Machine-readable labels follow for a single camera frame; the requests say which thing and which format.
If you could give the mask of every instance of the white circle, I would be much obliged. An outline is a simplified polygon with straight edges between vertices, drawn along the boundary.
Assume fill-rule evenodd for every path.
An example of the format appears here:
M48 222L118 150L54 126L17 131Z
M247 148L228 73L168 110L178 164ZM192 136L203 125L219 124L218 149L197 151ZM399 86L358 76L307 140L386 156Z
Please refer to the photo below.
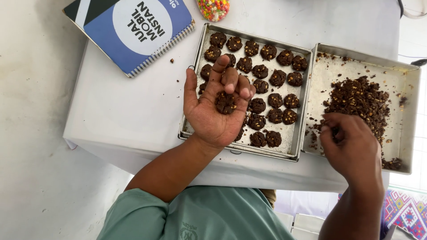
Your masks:
M166 8L159 1L144 1L144 8L147 8L143 12L141 12L141 7L138 6L140 3L141 0L121 0L117 2L113 9L113 25L117 36L126 47L136 53L149 56L171 39L172 21Z

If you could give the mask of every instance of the hand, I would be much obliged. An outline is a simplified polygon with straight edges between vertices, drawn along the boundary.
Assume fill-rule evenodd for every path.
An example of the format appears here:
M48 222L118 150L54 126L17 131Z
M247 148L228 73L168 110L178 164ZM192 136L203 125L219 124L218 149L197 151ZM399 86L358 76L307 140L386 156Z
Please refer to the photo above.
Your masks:
M328 113L320 134L322 147L331 166L347 180L350 188L379 187L381 177L381 146L372 131L359 116ZM339 127L334 143L331 128Z
M196 73L192 69L186 71L185 117L194 128L194 134L216 148L224 148L236 139L242 128L248 101L255 94L255 87L246 77L239 75L233 67L225 70L228 62L228 56L220 56L216 60L206 89L199 99L196 95ZM223 115L216 110L216 94L220 91L233 94L237 106L232 114Z

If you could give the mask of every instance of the fingernail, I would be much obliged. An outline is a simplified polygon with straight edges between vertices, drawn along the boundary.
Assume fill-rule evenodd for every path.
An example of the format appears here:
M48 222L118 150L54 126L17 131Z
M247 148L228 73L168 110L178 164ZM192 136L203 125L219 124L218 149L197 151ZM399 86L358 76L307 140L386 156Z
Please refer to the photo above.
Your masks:
M250 97L251 95L250 95L250 93L249 93L249 90L247 89L247 88L244 88L243 90L242 90L242 93L244 93L246 96L244 96L244 98L248 98L248 97Z
M234 91L234 85L231 83L227 85L227 88Z

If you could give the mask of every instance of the person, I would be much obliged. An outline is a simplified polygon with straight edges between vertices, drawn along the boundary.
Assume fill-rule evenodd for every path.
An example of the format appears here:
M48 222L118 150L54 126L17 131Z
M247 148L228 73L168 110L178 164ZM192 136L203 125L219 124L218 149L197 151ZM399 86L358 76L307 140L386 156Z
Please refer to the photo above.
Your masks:
M99 240L283 239L292 235L259 189L193 186L190 182L234 141L255 88L221 56L212 67L206 90L197 99L197 78L187 69L184 114L194 134L142 168L107 212ZM219 91L237 104L228 115L216 110ZM379 238L384 198L381 148L358 116L325 114L320 139L331 166L348 189L326 218L320 240ZM331 128L339 127L332 139Z

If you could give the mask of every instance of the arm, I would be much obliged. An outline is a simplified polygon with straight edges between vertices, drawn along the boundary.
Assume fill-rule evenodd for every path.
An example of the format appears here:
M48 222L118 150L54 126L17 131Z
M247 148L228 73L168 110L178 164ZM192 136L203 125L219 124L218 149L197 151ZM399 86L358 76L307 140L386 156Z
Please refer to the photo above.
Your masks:
M255 87L247 78L229 67L227 56L221 56L212 67L206 90L197 99L197 77L187 69L184 86L184 114L195 133L183 144L166 151L142 168L129 182L126 190L139 188L164 202L170 202L237 137L246 114L248 100ZM216 94L225 90L233 94L237 104L232 114L216 110Z
M331 166L348 182L320 230L319 240L374 240L380 234L384 200L381 177L381 147L358 116L325 114L320 139ZM335 144L331 128L340 127Z

